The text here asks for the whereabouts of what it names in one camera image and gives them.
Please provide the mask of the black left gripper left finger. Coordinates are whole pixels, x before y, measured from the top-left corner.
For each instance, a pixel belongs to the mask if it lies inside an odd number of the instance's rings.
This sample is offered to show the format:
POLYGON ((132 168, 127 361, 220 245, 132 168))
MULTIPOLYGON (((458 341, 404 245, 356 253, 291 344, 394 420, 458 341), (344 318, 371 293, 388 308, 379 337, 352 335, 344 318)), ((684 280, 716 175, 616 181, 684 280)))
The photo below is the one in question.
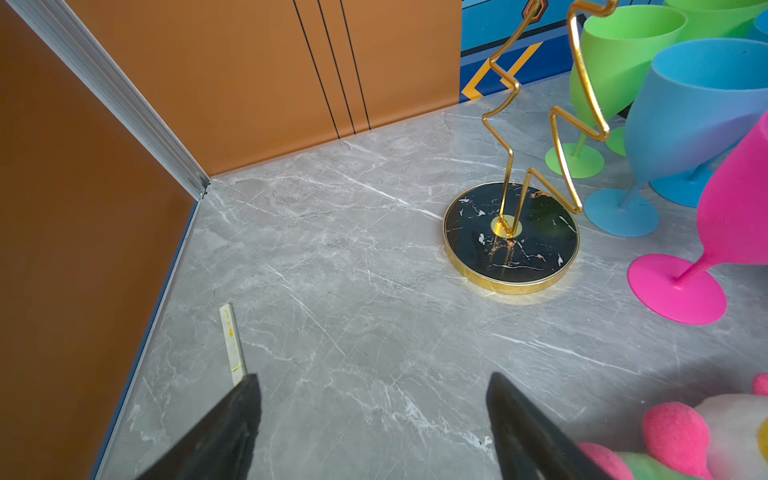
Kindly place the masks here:
POLYGON ((245 479, 262 414, 258 376, 247 374, 142 479, 245 479))

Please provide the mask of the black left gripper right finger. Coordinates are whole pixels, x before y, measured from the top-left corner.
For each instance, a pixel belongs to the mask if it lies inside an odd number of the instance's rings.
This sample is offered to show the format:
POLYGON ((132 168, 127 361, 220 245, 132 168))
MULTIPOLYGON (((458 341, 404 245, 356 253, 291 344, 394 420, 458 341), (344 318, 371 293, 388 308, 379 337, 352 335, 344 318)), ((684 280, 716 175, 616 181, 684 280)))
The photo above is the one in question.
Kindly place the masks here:
POLYGON ((490 377, 486 406, 502 478, 610 477, 500 372, 490 377))

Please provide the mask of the magenta wine glass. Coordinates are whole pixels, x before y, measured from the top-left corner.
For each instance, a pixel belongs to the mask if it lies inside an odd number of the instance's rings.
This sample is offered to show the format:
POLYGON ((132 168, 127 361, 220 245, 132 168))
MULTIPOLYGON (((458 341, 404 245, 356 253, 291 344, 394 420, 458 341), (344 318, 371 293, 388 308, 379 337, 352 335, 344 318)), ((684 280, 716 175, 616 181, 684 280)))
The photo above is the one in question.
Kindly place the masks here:
POLYGON ((697 208, 700 259, 650 254, 628 269, 634 295, 653 312, 678 323, 720 320, 726 294, 708 270, 724 263, 767 263, 767 117, 762 116, 708 182, 697 208))

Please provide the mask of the blue wine glass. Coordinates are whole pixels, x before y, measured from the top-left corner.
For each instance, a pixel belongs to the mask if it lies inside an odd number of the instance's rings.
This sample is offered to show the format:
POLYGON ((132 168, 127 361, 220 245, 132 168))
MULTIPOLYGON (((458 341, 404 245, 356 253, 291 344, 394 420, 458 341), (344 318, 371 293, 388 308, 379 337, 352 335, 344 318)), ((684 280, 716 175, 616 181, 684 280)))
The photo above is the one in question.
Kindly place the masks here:
MULTIPOLYGON (((692 27, 688 27, 683 33, 684 41, 726 37, 767 42, 766 1, 760 1, 751 7, 728 10, 683 7, 679 1, 667 1, 666 5, 682 10, 688 15, 692 27)), ((707 183, 713 176, 712 166, 717 160, 718 157, 713 157, 696 168, 654 180, 650 186, 668 201, 687 207, 697 207, 707 183)))
POLYGON ((660 216, 640 190, 716 158, 743 138, 766 109, 766 43, 709 38, 664 49, 652 60, 625 124, 633 184, 628 190, 589 195, 587 218, 613 235, 650 234, 660 216))

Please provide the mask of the blue wine glass front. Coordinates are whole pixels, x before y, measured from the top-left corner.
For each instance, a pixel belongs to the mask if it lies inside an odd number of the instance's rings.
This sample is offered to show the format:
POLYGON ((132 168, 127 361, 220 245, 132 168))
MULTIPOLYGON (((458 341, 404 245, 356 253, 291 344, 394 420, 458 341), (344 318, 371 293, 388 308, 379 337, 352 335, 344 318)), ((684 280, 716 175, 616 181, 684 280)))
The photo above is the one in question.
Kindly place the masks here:
POLYGON ((613 235, 650 234, 660 216, 640 190, 716 158, 743 138, 766 109, 766 43, 709 38, 664 49, 652 60, 625 124, 633 184, 628 190, 589 195, 587 218, 613 235))

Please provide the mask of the green wine glass front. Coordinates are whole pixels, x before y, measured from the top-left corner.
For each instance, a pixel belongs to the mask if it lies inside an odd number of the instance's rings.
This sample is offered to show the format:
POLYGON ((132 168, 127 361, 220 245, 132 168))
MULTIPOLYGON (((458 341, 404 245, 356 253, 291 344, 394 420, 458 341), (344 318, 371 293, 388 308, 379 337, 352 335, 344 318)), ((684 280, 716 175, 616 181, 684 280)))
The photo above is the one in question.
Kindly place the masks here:
MULTIPOLYGON (((632 5, 617 7, 607 13, 609 5, 595 5, 589 1, 575 1, 569 7, 569 16, 578 11, 591 15, 586 19, 580 41, 581 56, 596 103, 602 117, 613 118, 631 105, 643 85, 653 58, 673 45, 688 23, 688 16, 680 10, 660 5, 632 5)), ((570 74, 570 97, 576 118, 590 130, 601 134, 601 124, 588 103, 588 97, 574 65, 570 74)), ((563 143, 562 150, 573 178, 589 178, 604 168, 604 158, 597 150, 585 146, 588 135, 580 132, 577 143, 563 143)))

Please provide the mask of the green wine glass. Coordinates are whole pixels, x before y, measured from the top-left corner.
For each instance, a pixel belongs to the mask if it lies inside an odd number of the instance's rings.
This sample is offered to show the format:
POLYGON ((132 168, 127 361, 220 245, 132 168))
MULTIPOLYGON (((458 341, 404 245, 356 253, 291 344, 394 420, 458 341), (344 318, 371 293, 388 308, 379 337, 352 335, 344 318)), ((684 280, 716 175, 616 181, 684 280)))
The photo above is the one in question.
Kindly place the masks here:
MULTIPOLYGON (((575 1, 569 7, 569 16, 578 11, 591 15, 586 19, 580 41, 581 56, 596 103, 602 117, 613 118, 631 105, 643 85, 653 58, 673 45, 688 23, 688 16, 680 10, 660 5, 632 5, 617 7, 607 13, 609 5, 595 5, 589 1, 575 1)), ((576 118, 590 130, 601 134, 601 124, 588 103, 588 97, 574 65, 570 74, 570 97, 576 118)), ((585 146, 588 135, 580 132, 577 143, 563 143, 562 150, 573 178, 589 178, 604 168, 604 158, 597 150, 585 146)))
POLYGON ((644 146, 642 127, 664 141, 703 132, 710 158, 754 124, 767 109, 767 47, 746 34, 766 9, 764 1, 667 1, 622 6, 585 23, 586 38, 613 41, 611 65, 629 65, 598 95, 618 94, 614 112, 634 106, 629 155, 644 146))

